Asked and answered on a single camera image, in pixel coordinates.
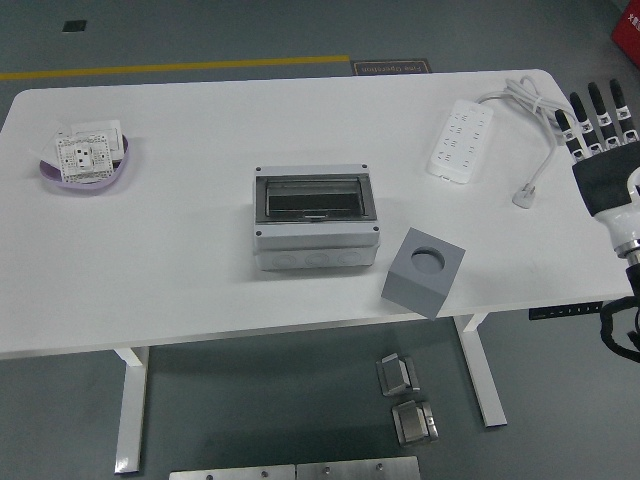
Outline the robot right hand white shell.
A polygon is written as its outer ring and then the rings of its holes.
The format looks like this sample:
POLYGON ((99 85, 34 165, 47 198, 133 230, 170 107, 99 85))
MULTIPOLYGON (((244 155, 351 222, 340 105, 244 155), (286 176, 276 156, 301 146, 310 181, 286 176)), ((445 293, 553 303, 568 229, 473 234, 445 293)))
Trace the robot right hand white shell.
POLYGON ((639 249, 639 129, 619 81, 612 79, 609 87, 614 114, 607 111, 597 84, 588 85, 596 124, 579 95, 570 95, 579 135, 563 110, 556 111, 555 118, 573 156, 572 171, 583 202, 591 217, 608 229, 617 256, 624 258, 639 249))

